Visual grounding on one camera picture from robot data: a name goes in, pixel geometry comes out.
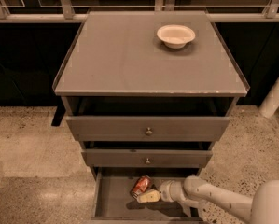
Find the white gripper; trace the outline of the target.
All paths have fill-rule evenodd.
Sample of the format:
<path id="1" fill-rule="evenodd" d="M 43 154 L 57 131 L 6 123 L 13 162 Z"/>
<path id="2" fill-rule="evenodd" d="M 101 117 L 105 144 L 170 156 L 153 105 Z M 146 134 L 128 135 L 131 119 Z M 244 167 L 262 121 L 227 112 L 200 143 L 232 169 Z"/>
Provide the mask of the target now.
<path id="1" fill-rule="evenodd" d="M 162 199 L 164 202 L 183 202 L 186 200 L 181 181 L 167 180 L 160 184 L 159 191 L 151 189 L 137 197 L 139 203 L 154 203 Z"/>

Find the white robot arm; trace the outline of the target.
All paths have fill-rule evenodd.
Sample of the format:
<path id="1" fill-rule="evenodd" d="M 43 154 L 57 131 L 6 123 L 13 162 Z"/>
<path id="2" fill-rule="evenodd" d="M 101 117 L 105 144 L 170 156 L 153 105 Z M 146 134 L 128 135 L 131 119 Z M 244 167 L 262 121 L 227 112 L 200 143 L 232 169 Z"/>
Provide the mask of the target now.
<path id="1" fill-rule="evenodd" d="M 164 181 L 157 189 L 136 197 L 139 203 L 178 202 L 198 210 L 207 202 L 240 219 L 244 224 L 279 224 L 279 180 L 262 184 L 253 198 L 211 185 L 191 175 L 184 181 Z"/>

